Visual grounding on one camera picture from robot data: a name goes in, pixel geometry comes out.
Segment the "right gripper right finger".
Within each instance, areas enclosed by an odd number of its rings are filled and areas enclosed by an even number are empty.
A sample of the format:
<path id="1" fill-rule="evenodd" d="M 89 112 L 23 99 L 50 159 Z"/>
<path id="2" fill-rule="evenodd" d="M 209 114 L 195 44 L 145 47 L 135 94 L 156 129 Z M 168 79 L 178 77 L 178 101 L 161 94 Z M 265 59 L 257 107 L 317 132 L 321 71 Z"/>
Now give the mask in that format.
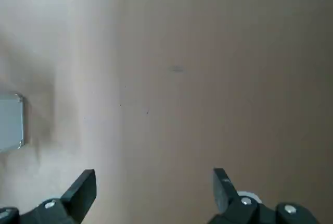
<path id="1" fill-rule="evenodd" d="M 222 168 L 213 169 L 213 193 L 219 213 L 208 223 L 319 223 L 305 207 L 282 202 L 271 209 L 250 195 L 239 195 Z"/>

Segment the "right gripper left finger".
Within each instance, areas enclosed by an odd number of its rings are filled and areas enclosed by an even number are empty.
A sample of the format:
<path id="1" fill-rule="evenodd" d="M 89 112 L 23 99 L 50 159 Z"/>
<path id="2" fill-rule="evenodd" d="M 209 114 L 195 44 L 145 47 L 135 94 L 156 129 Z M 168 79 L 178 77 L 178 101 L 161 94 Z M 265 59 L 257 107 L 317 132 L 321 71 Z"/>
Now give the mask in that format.
<path id="1" fill-rule="evenodd" d="M 1 208 L 1 223 L 82 223 L 97 196 L 94 169 L 84 170 L 60 198 L 50 198 L 21 214 L 16 207 Z"/>

